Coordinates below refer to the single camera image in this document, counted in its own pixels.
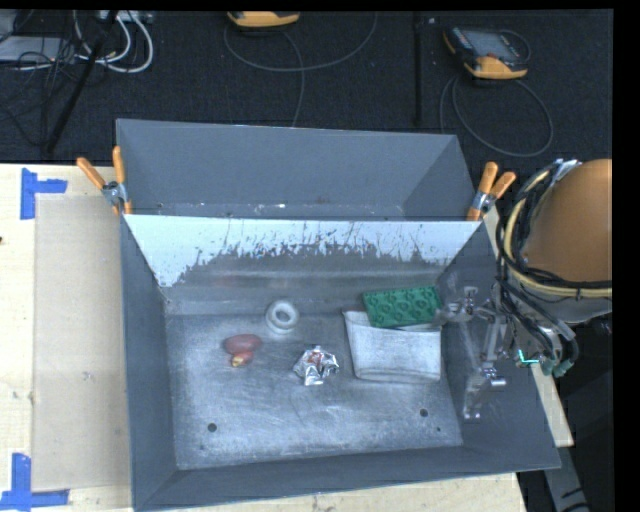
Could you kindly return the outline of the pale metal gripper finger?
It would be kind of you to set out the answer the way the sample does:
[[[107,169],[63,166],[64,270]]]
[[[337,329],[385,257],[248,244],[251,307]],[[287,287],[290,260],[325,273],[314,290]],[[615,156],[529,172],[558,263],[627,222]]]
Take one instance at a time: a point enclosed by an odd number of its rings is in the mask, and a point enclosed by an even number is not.
[[[448,298],[438,310],[438,324],[444,326],[450,323],[471,321],[478,309],[478,292],[479,289],[475,286],[465,286],[461,292],[456,292],[451,298]]]
[[[480,368],[472,373],[466,382],[463,417],[465,420],[479,420],[485,404],[499,392],[506,389],[506,378],[494,367]]]

